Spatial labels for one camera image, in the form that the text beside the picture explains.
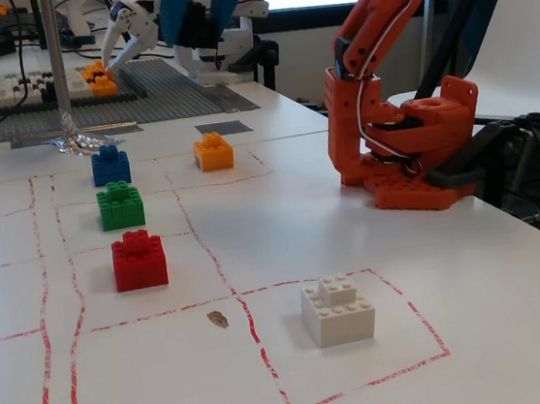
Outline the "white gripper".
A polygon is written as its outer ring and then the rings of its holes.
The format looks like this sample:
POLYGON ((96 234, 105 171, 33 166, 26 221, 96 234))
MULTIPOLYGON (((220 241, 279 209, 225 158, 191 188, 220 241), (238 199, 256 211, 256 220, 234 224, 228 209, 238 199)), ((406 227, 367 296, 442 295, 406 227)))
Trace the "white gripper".
MULTIPOLYGON (((238 1, 210 1, 211 39, 220 37, 238 1)), ((190 0, 117 0, 111 7, 101 46, 105 70, 116 70, 145 50, 155 49, 160 29, 165 43, 169 46, 184 46, 190 43, 196 27, 193 12, 190 0), (123 33, 129 35, 129 41, 115 57, 111 57, 114 46, 123 33)))

